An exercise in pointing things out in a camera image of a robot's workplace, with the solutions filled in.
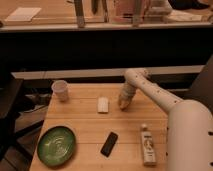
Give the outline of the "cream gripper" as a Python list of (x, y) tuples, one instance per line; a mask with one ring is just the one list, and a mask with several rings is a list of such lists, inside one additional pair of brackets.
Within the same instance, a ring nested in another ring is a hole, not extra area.
[(123, 87), (120, 91), (119, 98), (118, 98), (119, 108), (121, 110), (126, 109), (130, 105), (135, 94), (136, 94), (136, 88), (130, 85), (129, 83), (125, 82), (123, 84)]

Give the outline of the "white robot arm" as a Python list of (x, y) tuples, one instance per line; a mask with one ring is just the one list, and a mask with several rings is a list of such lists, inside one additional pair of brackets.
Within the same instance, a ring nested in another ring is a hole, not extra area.
[(166, 171), (213, 171), (213, 114), (201, 102), (182, 99), (148, 80), (145, 68), (129, 68), (118, 105), (126, 109), (141, 90), (168, 116)]

